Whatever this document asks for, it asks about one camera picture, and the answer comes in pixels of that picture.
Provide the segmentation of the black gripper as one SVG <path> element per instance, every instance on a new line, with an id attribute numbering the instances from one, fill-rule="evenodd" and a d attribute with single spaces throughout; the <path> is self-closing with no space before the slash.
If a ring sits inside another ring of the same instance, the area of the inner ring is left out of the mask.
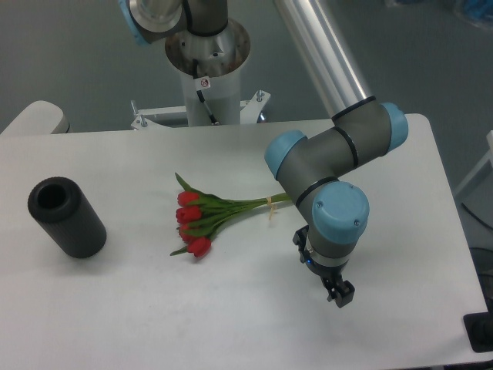
<path id="1" fill-rule="evenodd" d="M 327 300 L 335 300 L 339 308 L 352 302 L 355 288 L 349 281 L 344 281 L 342 272 L 347 265 L 343 262 L 325 262 L 322 257 L 310 249 L 308 239 L 309 227 L 305 226 L 297 230 L 293 236 L 293 243 L 300 254 L 300 262 L 305 264 L 314 274 L 321 278 L 324 288 L 327 290 Z"/>

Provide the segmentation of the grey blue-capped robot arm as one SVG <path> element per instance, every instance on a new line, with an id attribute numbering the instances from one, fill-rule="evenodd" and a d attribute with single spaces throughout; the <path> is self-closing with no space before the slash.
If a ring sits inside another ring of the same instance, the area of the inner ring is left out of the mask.
<path id="1" fill-rule="evenodd" d="M 229 16 L 227 2 L 121 1 L 119 7 L 136 42 L 165 42 L 166 57 L 182 80 L 190 126 L 257 121 L 258 108 L 240 103 L 239 71 L 250 38 Z M 283 133 L 264 158 L 306 221 L 293 238 L 301 262 L 343 307 L 352 301 L 354 286 L 342 272 L 367 226 L 369 203 L 341 177 L 403 144 L 408 123 L 394 104 L 369 93 L 327 5 L 278 1 L 276 7 L 333 126 L 312 138 L 298 130 Z"/>

